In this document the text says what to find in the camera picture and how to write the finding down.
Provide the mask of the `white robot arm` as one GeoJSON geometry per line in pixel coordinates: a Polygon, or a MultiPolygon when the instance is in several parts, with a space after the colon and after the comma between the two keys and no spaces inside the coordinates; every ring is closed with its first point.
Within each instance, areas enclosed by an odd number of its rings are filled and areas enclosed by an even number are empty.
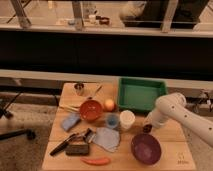
{"type": "Polygon", "coordinates": [[[186,104],[186,98],[181,93],[160,96],[156,99],[155,107],[147,115],[143,125],[151,125],[159,129],[171,118],[213,147],[213,122],[189,111],[185,108],[186,104]]]}

